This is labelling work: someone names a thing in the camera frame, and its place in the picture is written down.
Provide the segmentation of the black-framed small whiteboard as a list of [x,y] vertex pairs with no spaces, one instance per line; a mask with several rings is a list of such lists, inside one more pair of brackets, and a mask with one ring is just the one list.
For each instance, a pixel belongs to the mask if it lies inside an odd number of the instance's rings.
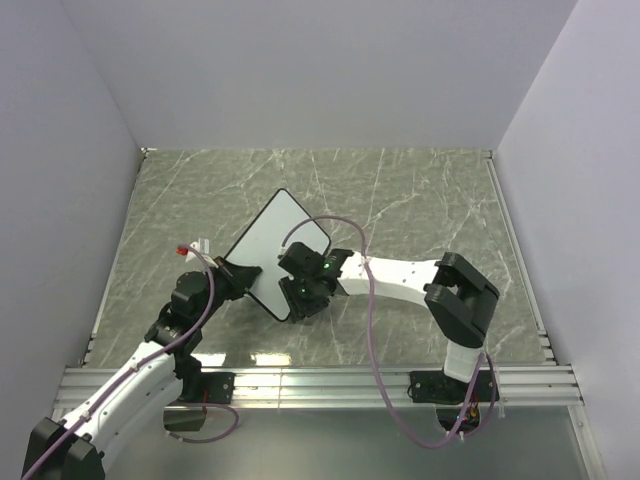
[[289,320],[290,309],[278,285],[288,274],[278,266],[278,256],[294,242],[302,242],[325,256],[331,240],[289,191],[273,194],[232,245],[225,259],[236,265],[259,266],[263,272],[249,296],[279,322]]

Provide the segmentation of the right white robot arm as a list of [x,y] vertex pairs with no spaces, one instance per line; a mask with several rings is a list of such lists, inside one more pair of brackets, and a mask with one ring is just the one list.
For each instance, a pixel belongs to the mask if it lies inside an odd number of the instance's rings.
[[462,255],[401,261],[334,249],[323,256],[301,242],[282,247],[278,266],[288,275],[279,286],[297,319],[329,306],[333,296],[383,297],[427,308],[448,341],[441,376],[444,393],[466,398],[500,292]]

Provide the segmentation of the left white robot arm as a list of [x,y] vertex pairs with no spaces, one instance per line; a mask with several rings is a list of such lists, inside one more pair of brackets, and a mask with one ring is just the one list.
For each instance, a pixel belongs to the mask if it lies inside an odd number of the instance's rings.
[[129,360],[89,399],[62,419],[44,418],[32,430],[25,479],[102,479],[121,447],[171,405],[230,410],[235,376],[205,373],[192,352],[202,328],[227,301],[248,294],[258,266],[218,257],[182,274]]

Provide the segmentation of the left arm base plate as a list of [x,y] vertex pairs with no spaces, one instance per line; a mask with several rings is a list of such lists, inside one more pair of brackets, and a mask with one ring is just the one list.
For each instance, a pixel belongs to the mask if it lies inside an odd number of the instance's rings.
[[205,371],[187,376],[179,400],[184,403],[229,405],[236,375],[229,371]]

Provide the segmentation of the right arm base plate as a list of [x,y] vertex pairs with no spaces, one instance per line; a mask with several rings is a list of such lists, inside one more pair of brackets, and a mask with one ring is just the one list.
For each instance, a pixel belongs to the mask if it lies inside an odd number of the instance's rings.
[[[409,373],[407,394],[413,403],[437,405],[461,405],[469,385],[446,376],[442,371],[414,370]],[[471,396],[472,402],[490,402],[500,399],[499,391],[493,393],[494,382],[489,371],[481,370]]]

